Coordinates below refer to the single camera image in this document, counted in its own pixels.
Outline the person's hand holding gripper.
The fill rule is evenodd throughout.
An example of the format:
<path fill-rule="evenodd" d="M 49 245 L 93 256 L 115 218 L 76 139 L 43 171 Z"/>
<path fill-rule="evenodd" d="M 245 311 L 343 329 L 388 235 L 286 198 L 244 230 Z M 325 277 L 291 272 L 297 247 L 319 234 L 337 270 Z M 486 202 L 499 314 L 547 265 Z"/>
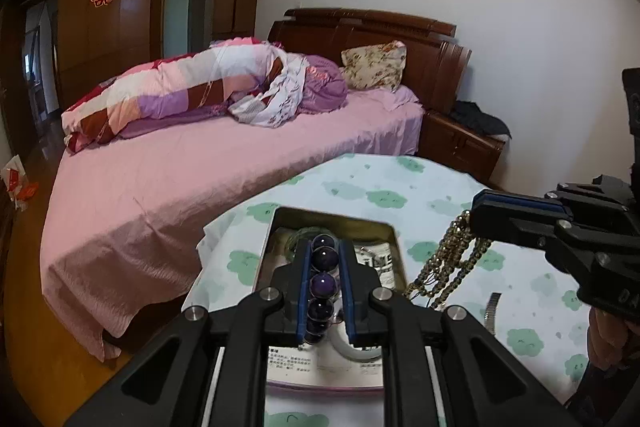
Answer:
<path fill-rule="evenodd" d="M 605 371 L 616 365 L 622 359 L 627 339 L 628 327 L 624 321 L 597 308 L 590 309 L 588 355 L 595 367 Z"/>

